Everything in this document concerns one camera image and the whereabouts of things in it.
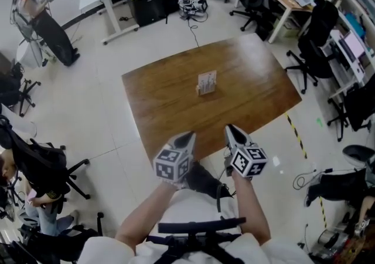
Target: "computer monitor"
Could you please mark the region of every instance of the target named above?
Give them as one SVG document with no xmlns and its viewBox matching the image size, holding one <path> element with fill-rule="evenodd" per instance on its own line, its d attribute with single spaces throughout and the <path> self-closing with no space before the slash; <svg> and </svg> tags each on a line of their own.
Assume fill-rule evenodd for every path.
<svg viewBox="0 0 375 264">
<path fill-rule="evenodd" d="M 361 42 L 357 39 L 356 35 L 350 31 L 343 39 L 345 45 L 348 47 L 350 52 L 348 53 L 352 62 L 358 59 L 363 53 L 364 48 Z"/>
</svg>

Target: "office floor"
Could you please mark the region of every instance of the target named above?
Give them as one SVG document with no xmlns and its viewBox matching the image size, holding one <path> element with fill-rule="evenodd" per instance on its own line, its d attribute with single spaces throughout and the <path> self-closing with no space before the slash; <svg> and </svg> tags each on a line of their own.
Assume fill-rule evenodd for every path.
<svg viewBox="0 0 375 264">
<path fill-rule="evenodd" d="M 195 34 L 200 45 L 243 34 L 239 28 L 246 22 L 245 18 L 229 16 L 233 3 L 224 4 L 223 0 L 208 0 L 208 3 L 208 20 L 192 23 L 199 26 Z M 32 92 L 36 107 L 29 108 L 25 116 L 37 125 L 37 141 L 66 145 L 69 165 L 84 158 L 91 161 L 77 173 L 77 183 L 92 199 L 85 201 L 72 191 L 64 213 L 77 208 L 81 221 L 95 227 L 96 212 L 104 212 L 106 235 L 112 236 L 122 220 L 158 184 L 139 139 L 121 75 L 195 48 L 196 42 L 187 24 L 175 13 L 167 25 L 160 21 L 103 46 L 100 43 L 105 32 L 103 17 L 93 15 L 81 22 L 74 36 L 82 36 L 74 44 L 81 53 L 74 66 L 48 64 L 26 75 L 42 82 Z M 68 29 L 68 35 L 76 28 L 74 25 Z M 247 33 L 254 30 L 251 26 Z M 291 64 L 285 52 L 298 51 L 295 39 L 277 39 L 272 45 L 266 44 L 283 67 Z M 298 72 L 288 75 L 300 91 L 302 75 Z M 309 82 L 302 102 L 288 112 L 301 136 L 307 160 L 285 116 L 251 134 L 270 158 L 265 171 L 253 183 L 272 235 L 297 243 L 304 239 L 308 224 L 306 238 L 310 248 L 324 230 L 322 210 L 318 200 L 309 208 L 304 207 L 306 189 L 295 191 L 293 179 L 314 168 L 352 168 L 342 155 L 342 149 L 348 144 L 374 147 L 374 134 L 366 130 L 353 133 L 346 128 L 343 141 L 337 142 L 335 127 L 326 126 L 326 121 L 334 115 L 326 102 L 330 90 L 329 81 L 320 81 L 318 87 Z M 215 177 L 223 169 L 223 152 L 220 150 L 202 161 Z M 221 180 L 233 190 L 231 179 Z M 324 209 L 330 226 L 342 219 L 345 203 L 324 201 Z M 12 233 L 13 226 L 8 224 L 7 228 Z"/>
</svg>

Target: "black pants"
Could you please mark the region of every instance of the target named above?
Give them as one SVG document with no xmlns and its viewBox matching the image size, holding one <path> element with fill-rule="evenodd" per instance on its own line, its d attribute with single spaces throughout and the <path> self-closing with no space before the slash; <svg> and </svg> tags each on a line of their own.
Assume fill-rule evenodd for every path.
<svg viewBox="0 0 375 264">
<path fill-rule="evenodd" d="M 330 201 L 349 201 L 354 207 L 360 206 L 368 194 L 365 182 L 366 169 L 342 175 L 323 175 L 319 184 L 308 189 L 308 199 L 322 197 Z"/>
<path fill-rule="evenodd" d="M 221 182 L 213 177 L 199 162 L 193 164 L 186 180 L 191 190 L 205 193 L 216 199 L 217 187 L 221 185 Z M 227 188 L 221 188 L 220 197 L 231 197 Z"/>
<path fill-rule="evenodd" d="M 33 20 L 33 28 L 65 66 L 70 66 L 72 64 L 74 51 L 70 40 L 64 29 L 62 29 L 46 10 L 41 12 Z"/>
</svg>

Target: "person's hand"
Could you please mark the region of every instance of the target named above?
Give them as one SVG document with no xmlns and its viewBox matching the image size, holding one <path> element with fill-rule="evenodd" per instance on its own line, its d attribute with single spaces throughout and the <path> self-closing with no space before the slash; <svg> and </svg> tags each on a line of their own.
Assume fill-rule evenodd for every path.
<svg viewBox="0 0 375 264">
<path fill-rule="evenodd" d="M 34 208 L 39 208 L 42 205 L 40 198 L 38 197 L 31 198 L 30 202 Z"/>
</svg>

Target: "yellow black caution tape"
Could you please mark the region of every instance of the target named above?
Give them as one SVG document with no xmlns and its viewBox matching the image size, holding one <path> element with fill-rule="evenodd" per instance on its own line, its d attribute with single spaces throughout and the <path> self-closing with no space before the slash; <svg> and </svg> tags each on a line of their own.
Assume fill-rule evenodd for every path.
<svg viewBox="0 0 375 264">
<path fill-rule="evenodd" d="M 303 143 L 302 143 L 301 137 L 299 136 L 299 134 L 298 134 L 298 132 L 297 132 L 297 129 L 295 128 L 295 126 L 294 126 L 294 124 L 293 124 L 291 118 L 289 117 L 289 115 L 285 113 L 285 116 L 287 117 L 287 119 L 288 119 L 288 121 L 289 121 L 289 124 L 290 124 L 291 127 L 293 128 L 294 134 L 295 134 L 295 136 L 297 137 L 297 140 L 298 140 L 299 146 L 301 147 L 302 152 L 303 152 L 305 158 L 307 158 L 307 153 L 306 153 L 306 151 L 305 151 L 305 149 L 304 149 L 304 145 L 303 145 Z"/>
<path fill-rule="evenodd" d="M 285 113 L 285 116 L 287 117 L 288 119 L 288 122 L 289 124 L 291 125 L 291 127 L 293 128 L 293 131 L 294 131 L 294 134 L 295 136 L 297 137 L 297 140 L 298 140 L 298 143 L 299 143 L 299 146 L 301 147 L 301 150 L 305 156 L 305 158 L 307 158 L 307 153 L 304 149 L 304 145 L 302 143 L 302 140 L 301 140 L 301 137 L 299 136 L 298 132 L 297 132 L 297 129 L 295 128 L 291 118 L 289 117 L 289 115 L 287 113 Z M 326 214 L 325 214 L 325 211 L 324 211 L 324 207 L 323 207 L 323 198 L 322 197 L 319 197 L 319 200 L 320 200 L 320 203 L 321 203 L 321 208 L 322 208 L 322 214 L 323 214 L 323 221 L 324 221 L 324 228 L 326 229 L 327 228 L 327 219 L 326 219 Z"/>
<path fill-rule="evenodd" d="M 322 214 L 323 214 L 323 221 L 324 221 L 324 228 L 327 228 L 327 219 L 326 219 L 326 214 L 324 212 L 324 207 L 323 207 L 323 198 L 319 196 L 319 200 L 321 202 L 321 207 L 322 207 Z"/>
</svg>

